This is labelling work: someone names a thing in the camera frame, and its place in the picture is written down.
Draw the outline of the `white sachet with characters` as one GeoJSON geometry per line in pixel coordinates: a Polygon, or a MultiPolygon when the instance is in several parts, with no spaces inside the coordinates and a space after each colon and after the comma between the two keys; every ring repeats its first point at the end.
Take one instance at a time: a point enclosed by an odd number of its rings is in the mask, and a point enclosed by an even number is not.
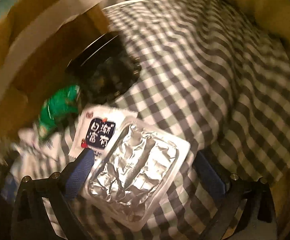
{"type": "Polygon", "coordinates": [[[77,158],[84,148],[100,154],[109,150],[110,144],[118,137],[118,130],[127,117],[138,113],[127,109],[105,105],[89,105],[78,118],[78,127],[70,149],[70,157],[77,158]]]}

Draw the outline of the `brown cardboard box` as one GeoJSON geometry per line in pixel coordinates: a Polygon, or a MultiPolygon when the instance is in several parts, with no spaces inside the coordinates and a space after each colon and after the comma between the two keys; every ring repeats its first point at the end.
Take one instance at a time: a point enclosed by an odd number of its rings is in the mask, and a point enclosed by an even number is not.
{"type": "Polygon", "coordinates": [[[103,1],[19,0],[0,20],[0,136],[33,122],[69,61],[108,32],[103,1]]]}

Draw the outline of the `black plastic tray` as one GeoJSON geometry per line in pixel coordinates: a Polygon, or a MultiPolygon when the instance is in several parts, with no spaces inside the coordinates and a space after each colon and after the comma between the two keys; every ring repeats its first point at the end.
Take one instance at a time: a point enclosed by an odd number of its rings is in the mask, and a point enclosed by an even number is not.
{"type": "Polygon", "coordinates": [[[139,59],[128,55],[117,31],[89,44],[67,65],[88,103],[104,104],[123,95],[140,77],[139,59]]]}

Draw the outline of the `silver foil blister pack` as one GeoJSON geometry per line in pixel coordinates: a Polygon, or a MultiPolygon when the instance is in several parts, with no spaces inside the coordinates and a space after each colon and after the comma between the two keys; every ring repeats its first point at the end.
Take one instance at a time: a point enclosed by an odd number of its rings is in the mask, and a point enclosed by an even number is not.
{"type": "Polygon", "coordinates": [[[139,231],[174,181],[190,143],[127,116],[93,166],[81,195],[132,231],[139,231]]]}

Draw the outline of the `green snack packet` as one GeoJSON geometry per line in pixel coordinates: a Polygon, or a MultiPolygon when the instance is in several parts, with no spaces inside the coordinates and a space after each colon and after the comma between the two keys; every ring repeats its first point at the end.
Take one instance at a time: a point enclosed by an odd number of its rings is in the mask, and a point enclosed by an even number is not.
{"type": "Polygon", "coordinates": [[[45,141],[70,114],[78,113],[80,87],[70,85],[56,91],[46,99],[38,115],[36,128],[40,141],[45,141]]]}

